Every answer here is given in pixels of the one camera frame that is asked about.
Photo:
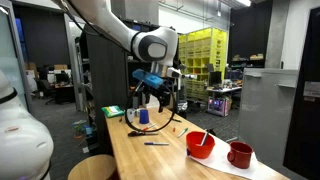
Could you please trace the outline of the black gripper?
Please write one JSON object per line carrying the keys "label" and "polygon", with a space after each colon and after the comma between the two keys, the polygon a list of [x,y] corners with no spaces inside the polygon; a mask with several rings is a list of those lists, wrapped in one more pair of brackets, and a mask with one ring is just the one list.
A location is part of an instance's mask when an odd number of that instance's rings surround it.
{"label": "black gripper", "polygon": [[158,89],[155,89],[146,83],[143,83],[139,90],[144,95],[143,103],[150,104],[151,97],[155,97],[159,103],[158,112],[163,111],[163,107],[168,106],[174,101],[174,93],[167,84],[162,84]]}

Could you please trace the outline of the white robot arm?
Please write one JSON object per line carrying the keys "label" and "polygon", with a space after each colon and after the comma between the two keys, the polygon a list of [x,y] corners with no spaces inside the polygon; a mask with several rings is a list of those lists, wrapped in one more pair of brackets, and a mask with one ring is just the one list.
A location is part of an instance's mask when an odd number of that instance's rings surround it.
{"label": "white robot arm", "polygon": [[[97,34],[111,36],[136,59],[150,62],[152,69],[133,73],[140,84],[162,106],[174,99],[164,85],[167,78],[178,79],[181,71],[174,66],[178,34],[171,27],[141,32],[127,27],[107,7],[105,0],[52,0],[63,12],[78,15],[99,28]],[[48,128],[23,106],[16,88],[0,72],[0,179],[42,180],[49,176],[54,143]]]}

